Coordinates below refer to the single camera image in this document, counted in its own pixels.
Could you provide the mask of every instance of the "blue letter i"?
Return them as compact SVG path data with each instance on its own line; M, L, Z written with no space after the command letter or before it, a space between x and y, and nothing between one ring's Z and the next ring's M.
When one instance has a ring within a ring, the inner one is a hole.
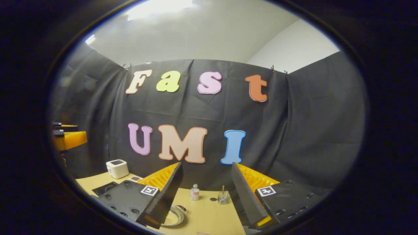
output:
M227 130L225 137L228 139L227 153L221 159L222 164L232 164L233 162L240 163L240 149L242 139L245 137L245 132L242 130Z

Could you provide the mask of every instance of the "yellow soft gripper pad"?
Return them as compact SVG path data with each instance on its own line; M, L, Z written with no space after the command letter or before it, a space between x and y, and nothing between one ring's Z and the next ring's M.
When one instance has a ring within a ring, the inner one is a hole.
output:
M173 173L177 165L178 163L169 165L168 167L165 167L157 172L154 172L151 175L138 181L138 184L157 187L160 191L162 191L168 179L170 179L170 176Z
M255 171L255 170L253 170L249 167L246 167L244 165L241 165L241 164L237 163L237 167L240 170L240 172L242 173L242 175L244 176L244 179L246 180L248 186L250 186L250 189L251 189L252 193L254 193L254 195L255 195L255 191L259 188L272 186L274 184L280 183L279 181L277 181L275 179L272 179L272 178L270 178L266 175L263 175L260 172ZM257 225L258 226L264 225L267 222L269 222L270 220L271 220L271 217L267 216L266 218L260 220L257 223Z
M69 150L87 142L85 131L64 132L63 137L55 137L55 144L59 151Z

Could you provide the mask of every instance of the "small glass bottle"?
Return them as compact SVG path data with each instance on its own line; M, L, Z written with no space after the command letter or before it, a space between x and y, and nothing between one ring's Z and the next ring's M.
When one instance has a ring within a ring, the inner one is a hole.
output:
M192 201L199 200L199 188L197 187L197 184L193 184L193 188L190 190L190 199Z

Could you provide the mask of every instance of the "ceiling light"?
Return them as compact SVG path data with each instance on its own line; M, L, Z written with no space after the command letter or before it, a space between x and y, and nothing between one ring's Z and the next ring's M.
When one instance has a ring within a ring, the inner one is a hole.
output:
M86 39L86 43L87 45L90 45L90 43L92 43L94 40L96 40L96 38L94 37L94 34L91 35L88 39Z
M182 10L189 8L192 5L192 0L148 0L141 3L126 13L128 15L128 21L146 17L153 13L165 13L170 11Z

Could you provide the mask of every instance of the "metal bowl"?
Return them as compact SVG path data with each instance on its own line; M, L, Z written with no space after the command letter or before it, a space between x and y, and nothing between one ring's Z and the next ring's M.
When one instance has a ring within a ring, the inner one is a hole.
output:
M163 224L161 224L161 226L170 227L170 226L179 225L181 222L183 222L184 213L179 208L186 211L186 209L182 207L181 205L177 205L177 206L171 205L171 209L167 214L166 220Z

